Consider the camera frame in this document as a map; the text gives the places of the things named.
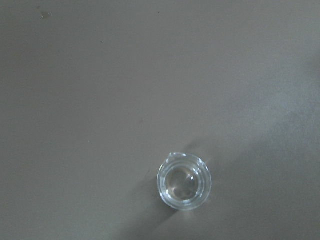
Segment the clear glass measuring cup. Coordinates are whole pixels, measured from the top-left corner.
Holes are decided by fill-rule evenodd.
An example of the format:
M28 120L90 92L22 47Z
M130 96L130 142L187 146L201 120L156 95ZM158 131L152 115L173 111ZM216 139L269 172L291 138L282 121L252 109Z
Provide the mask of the clear glass measuring cup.
M162 201L177 211L203 205L212 190L212 175L205 162L189 153L171 152L157 173Z

